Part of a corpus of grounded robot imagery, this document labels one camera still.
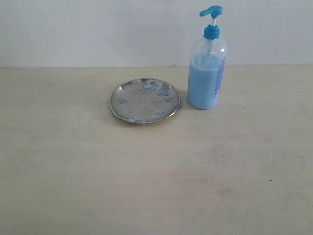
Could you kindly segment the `round steel plate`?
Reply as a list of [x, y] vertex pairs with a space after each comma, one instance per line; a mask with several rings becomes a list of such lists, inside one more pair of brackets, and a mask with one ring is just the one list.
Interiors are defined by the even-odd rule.
[[139, 78], [118, 86], [110, 97], [110, 109], [119, 119], [152, 124], [171, 117], [181, 102], [178, 90], [168, 82]]

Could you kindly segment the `blue soap pump bottle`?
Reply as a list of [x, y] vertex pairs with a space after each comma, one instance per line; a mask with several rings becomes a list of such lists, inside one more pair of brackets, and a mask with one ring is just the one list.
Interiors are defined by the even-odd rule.
[[227, 57], [227, 45], [216, 24], [222, 12], [221, 6], [213, 5], [199, 13], [201, 17], [209, 15], [211, 23], [191, 48], [187, 102], [201, 110], [213, 108], [219, 100]]

